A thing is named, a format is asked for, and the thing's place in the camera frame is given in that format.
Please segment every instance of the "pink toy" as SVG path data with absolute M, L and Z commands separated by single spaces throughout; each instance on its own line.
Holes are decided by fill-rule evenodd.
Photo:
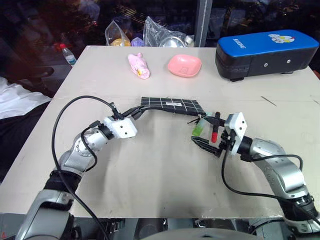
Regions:
M 141 52 L 137 55 L 129 54 L 128 61 L 132 72 L 141 79 L 147 79 L 150 76 L 150 71 L 147 62 L 144 60 Z
M 201 68 L 201 60 L 195 56 L 178 54 L 171 58 L 168 69 L 171 73 L 184 78 L 195 76 Z

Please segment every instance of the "clear plastic bag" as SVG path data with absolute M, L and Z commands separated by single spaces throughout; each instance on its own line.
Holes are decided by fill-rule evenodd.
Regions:
M 184 48 L 186 34 L 180 31 L 170 31 L 155 23 L 149 16 L 143 28 L 143 43 L 146 47 Z
M 106 46 L 125 47 L 131 46 L 129 38 L 118 24 L 112 20 L 109 26 L 104 31 Z

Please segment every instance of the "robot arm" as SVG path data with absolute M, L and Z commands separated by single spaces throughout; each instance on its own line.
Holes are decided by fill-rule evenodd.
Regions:
M 102 124 L 95 122 L 91 127 L 91 130 L 84 133 L 84 140 L 94 153 L 99 152 L 114 137 L 129 138 L 137 133 L 130 118 L 114 120 L 107 117 Z M 77 190 L 88 167 L 93 164 L 93 159 L 80 134 L 75 137 L 70 150 L 60 157 L 59 166 L 73 192 Z M 73 196 L 55 168 L 44 189 L 33 201 L 15 239 L 71 239 L 74 217 L 69 210 L 73 201 Z
M 213 124 L 213 127 L 220 126 L 225 130 L 221 135 L 219 148 L 209 145 L 209 141 L 203 138 L 191 137 L 198 146 L 219 157 L 229 142 L 231 154 L 240 154 L 241 160 L 257 165 L 275 196 L 285 199 L 278 202 L 284 213 L 284 220 L 293 232 L 299 234 L 320 232 L 320 225 L 310 218 L 312 216 L 320 220 L 320 214 L 314 206 L 314 199 L 309 194 L 302 171 L 287 157 L 261 160 L 268 156 L 285 155 L 284 149 L 279 144 L 245 136 L 247 124 L 241 112 L 230 114 L 226 121 L 213 116 L 206 116 L 204 119 Z M 303 208 L 310 216 L 296 206 Z

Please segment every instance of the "pink plush toy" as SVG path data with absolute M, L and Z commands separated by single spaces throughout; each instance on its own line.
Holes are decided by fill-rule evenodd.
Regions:
M 131 66 L 132 72 L 141 79 L 147 79 L 150 76 L 150 71 L 147 62 L 144 60 L 141 52 L 137 55 L 129 54 L 128 61 Z

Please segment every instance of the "metal bowl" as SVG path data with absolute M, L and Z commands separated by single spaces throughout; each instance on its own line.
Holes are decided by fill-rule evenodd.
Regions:
M 176 36 L 168 36 L 159 43 L 159 47 L 184 48 L 186 45 L 180 38 Z

